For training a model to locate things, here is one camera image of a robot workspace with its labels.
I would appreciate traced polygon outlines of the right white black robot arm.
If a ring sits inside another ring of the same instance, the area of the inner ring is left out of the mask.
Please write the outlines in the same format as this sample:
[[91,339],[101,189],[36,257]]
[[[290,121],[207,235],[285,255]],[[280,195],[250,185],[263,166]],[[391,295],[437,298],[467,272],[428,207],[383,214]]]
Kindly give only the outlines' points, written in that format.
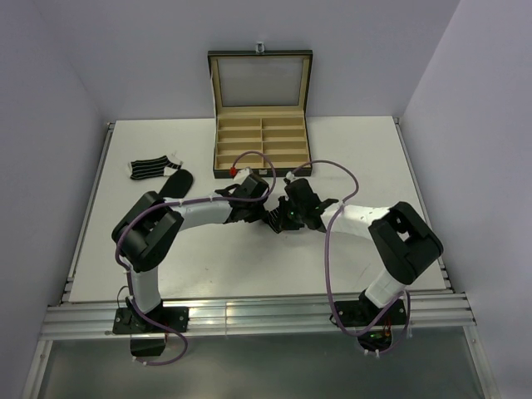
[[443,254],[443,245],[424,219],[407,202],[374,208],[345,204],[337,199],[279,198],[278,208],[264,219],[277,234],[307,228],[325,233],[324,263],[328,295],[332,294],[330,245],[333,233],[351,234],[371,241],[383,270],[362,292],[360,314],[379,323],[407,286]]

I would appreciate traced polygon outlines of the black sock thin white stripes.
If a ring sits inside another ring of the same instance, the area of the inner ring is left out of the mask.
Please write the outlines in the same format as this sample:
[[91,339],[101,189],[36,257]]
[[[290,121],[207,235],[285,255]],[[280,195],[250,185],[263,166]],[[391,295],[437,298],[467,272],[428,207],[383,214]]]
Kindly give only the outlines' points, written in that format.
[[266,224],[274,231],[276,234],[287,229],[286,227],[286,212],[278,206],[275,209],[272,209],[267,213]]

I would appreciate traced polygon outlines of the plain black sock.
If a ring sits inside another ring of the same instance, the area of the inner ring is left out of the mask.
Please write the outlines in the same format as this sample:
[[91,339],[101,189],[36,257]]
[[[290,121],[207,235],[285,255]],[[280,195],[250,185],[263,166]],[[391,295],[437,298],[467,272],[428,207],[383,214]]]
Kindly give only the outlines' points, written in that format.
[[184,169],[177,170],[165,182],[159,195],[164,198],[183,199],[194,183],[193,175]]

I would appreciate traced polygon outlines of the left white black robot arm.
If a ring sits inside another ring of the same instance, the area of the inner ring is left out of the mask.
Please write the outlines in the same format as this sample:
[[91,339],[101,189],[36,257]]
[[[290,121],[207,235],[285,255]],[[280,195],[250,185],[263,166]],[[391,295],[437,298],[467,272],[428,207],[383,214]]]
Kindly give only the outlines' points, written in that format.
[[142,195],[111,233],[115,261],[125,270],[132,322],[143,332],[162,321],[158,267],[180,231],[208,224],[254,222],[263,217],[268,191],[233,186],[208,197],[167,201],[154,191]]

